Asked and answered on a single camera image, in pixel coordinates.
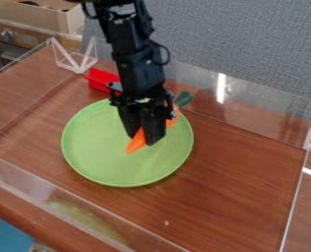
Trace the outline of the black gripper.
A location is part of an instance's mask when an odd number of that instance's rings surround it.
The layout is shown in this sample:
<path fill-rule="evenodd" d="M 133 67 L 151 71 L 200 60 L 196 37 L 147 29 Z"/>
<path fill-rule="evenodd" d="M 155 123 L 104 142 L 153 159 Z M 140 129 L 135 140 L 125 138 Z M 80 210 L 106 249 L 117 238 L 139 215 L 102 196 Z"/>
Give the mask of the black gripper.
<path fill-rule="evenodd" d="M 112 105 L 117 108 L 126 135 L 133 138 L 143 127 L 147 145 L 167 135 L 167 119 L 176 116 L 173 95 L 164 88 L 165 70 L 161 48 L 114 51 L 120 81 L 109 84 Z"/>

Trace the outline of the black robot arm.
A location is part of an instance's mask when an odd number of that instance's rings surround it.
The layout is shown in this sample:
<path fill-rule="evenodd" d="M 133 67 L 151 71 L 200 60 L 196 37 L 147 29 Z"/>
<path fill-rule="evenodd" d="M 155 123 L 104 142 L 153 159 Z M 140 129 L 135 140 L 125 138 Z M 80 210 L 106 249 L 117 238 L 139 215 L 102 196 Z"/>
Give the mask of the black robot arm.
<path fill-rule="evenodd" d="M 110 83 L 112 106 L 117 108 L 130 138 L 144 130 L 155 145 L 167 136 L 167 120 L 177 115 L 175 95 L 164 88 L 164 45 L 151 39 L 155 32 L 144 0 L 82 0 L 82 11 L 100 22 L 113 47 L 120 82 Z"/>

